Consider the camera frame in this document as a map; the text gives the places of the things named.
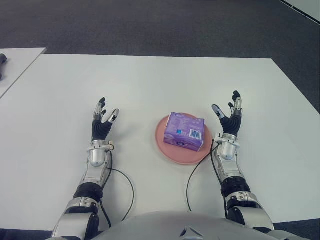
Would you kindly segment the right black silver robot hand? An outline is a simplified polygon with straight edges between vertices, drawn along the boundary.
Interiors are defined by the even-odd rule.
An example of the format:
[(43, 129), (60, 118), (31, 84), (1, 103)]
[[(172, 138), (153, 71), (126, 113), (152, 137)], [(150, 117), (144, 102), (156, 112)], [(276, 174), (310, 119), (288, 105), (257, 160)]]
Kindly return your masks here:
[(231, 111), (230, 117), (227, 117), (223, 113), (221, 108), (216, 104), (213, 104), (211, 108), (220, 120), (223, 133), (230, 134), (237, 137), (241, 127), (242, 114), (243, 114), (242, 98), (240, 93), (237, 90), (233, 92), (232, 100), (233, 100), (233, 103), (231, 102), (228, 103), (228, 106)]

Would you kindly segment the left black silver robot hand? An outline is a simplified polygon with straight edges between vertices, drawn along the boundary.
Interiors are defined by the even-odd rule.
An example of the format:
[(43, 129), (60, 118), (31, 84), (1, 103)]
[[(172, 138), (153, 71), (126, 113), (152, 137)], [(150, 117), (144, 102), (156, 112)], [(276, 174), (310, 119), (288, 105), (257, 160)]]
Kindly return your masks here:
[(103, 116), (107, 113), (107, 111), (104, 109), (105, 106), (106, 98), (103, 97), (97, 103), (93, 113), (91, 125), (92, 141), (104, 141), (107, 138), (113, 123), (119, 116), (120, 110), (116, 108), (109, 116), (107, 121), (102, 122)]

